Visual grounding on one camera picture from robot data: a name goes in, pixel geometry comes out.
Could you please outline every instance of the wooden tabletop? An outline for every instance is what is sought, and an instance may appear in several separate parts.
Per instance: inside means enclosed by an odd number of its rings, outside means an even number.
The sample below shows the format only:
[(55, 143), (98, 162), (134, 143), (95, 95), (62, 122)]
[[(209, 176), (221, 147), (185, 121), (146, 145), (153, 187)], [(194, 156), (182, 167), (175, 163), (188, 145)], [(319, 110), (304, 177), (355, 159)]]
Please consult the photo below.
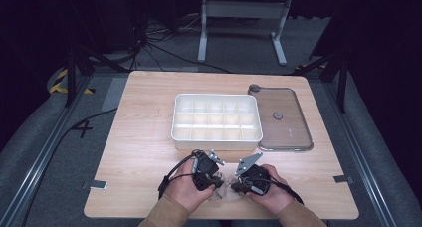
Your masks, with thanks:
[[(190, 151), (178, 150), (171, 138), (175, 98), (179, 94), (244, 95), (251, 84), (290, 88), (296, 92), (314, 148), (305, 152), (264, 152), (257, 164), (275, 165), (305, 206), (321, 219), (355, 219), (359, 213), (343, 175), (308, 81), (303, 77), (162, 73), (129, 75), (95, 180), (106, 190), (92, 189), (85, 214), (94, 218), (144, 218), (158, 200), (157, 188)], [(233, 175), (239, 158), (260, 152), (216, 151), (226, 161), (225, 176)], [(273, 216), (247, 197), (205, 201), (191, 218), (268, 219)]]

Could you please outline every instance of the white plastic tray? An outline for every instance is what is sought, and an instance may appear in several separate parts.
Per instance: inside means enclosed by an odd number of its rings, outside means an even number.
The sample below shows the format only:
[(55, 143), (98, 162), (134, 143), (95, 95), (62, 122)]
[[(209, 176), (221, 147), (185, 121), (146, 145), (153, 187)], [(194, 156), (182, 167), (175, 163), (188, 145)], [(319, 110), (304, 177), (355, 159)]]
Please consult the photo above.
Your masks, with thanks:
[(263, 137), (257, 100), (250, 95), (178, 95), (171, 137), (178, 149), (254, 149)]

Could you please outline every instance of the forearm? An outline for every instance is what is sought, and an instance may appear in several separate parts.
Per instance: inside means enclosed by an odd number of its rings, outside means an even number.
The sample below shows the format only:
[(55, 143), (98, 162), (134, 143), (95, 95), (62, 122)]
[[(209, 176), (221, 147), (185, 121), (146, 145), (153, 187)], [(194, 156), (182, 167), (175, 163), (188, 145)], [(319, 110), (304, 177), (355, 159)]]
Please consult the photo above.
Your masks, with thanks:
[(139, 227), (183, 226), (190, 214), (186, 208), (164, 194)]
[(325, 224), (304, 205), (292, 201), (277, 214), (283, 227), (319, 227)]

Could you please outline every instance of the gray carpet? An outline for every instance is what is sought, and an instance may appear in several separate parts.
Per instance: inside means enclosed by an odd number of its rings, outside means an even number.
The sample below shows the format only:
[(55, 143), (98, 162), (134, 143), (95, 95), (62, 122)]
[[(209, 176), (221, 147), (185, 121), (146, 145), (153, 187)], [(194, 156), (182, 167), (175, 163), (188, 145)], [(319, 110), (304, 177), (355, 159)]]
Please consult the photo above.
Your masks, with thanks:
[[(215, 21), (209, 29), (208, 53), (205, 65), (224, 68), (236, 74), (282, 75), (297, 65), (307, 64), (308, 56), (328, 20), (288, 20), (282, 35), (282, 44), (288, 60), (285, 67), (278, 64), (269, 38), (272, 22), (259, 21), (246, 26), (232, 20)], [(175, 36), (168, 41), (153, 43), (187, 60), (196, 61), (199, 32), (196, 30)], [(188, 63), (157, 48), (141, 50), (133, 69), (168, 70), (187, 72), (221, 72), (215, 68)], [(131, 61), (122, 65), (130, 67)], [(355, 160), (351, 155), (346, 133), (335, 115), (336, 107), (329, 102), (329, 93), (317, 75), (319, 70), (306, 74), (316, 98), (317, 105), (327, 127), (329, 136), (340, 160), (343, 171), (354, 183), (350, 184), (359, 209), (356, 220), (329, 221), (331, 226), (382, 226), (379, 216), (365, 187)], [(100, 67), (94, 73), (88, 88), (93, 95), (82, 95), (72, 111), (65, 128), (79, 120), (115, 108), (121, 97), (127, 75), (116, 74), (110, 68)], [(0, 154), (0, 213), (4, 213), (36, 155), (43, 147), (52, 128), (63, 111), (66, 95), (54, 93), (42, 104), (16, 132)], [(392, 212), (397, 226), (422, 226), (422, 214), (400, 170), (395, 165), (376, 126), (349, 77), (346, 90), (346, 117), (352, 126), (366, 159), (370, 163), (379, 187)], [(12, 226), (136, 226), (138, 219), (90, 219), (84, 215), (89, 191), (82, 188), (85, 181), (94, 178), (100, 162), (114, 113), (106, 113), (90, 119), (81, 138), (80, 130), (71, 130), (58, 146), (47, 169), (31, 208), (26, 208)]]

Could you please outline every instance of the hand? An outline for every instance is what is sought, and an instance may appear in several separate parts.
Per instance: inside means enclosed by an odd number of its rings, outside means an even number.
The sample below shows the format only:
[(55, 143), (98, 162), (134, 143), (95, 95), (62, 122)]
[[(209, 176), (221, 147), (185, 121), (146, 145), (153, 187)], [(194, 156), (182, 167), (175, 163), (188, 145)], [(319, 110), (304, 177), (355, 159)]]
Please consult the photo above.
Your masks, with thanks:
[[(188, 159), (177, 169), (170, 180), (179, 175), (192, 174), (192, 168), (193, 159)], [(192, 213), (202, 202), (211, 198), (214, 188), (214, 185), (210, 185), (207, 189), (199, 191), (193, 183), (192, 175), (186, 175), (171, 181), (164, 193)]]
[[(283, 184), (288, 184), (285, 179), (279, 176), (273, 165), (263, 164), (261, 166), (268, 170), (269, 174), (277, 181)], [(294, 201), (294, 198), (290, 194), (274, 184), (271, 184), (267, 194), (263, 196), (251, 192), (246, 193), (246, 196), (248, 196), (252, 201), (266, 207), (268, 211), (274, 215), (280, 213), (286, 206)]]

